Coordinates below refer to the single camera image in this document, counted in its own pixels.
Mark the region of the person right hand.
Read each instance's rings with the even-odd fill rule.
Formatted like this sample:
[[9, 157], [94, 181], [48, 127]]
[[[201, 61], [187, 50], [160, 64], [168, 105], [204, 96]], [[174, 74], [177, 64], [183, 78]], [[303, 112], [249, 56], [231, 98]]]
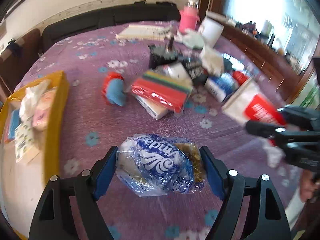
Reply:
[[300, 200], [305, 203], [313, 197], [319, 185], [313, 182], [314, 174], [309, 170], [303, 170], [300, 176]]

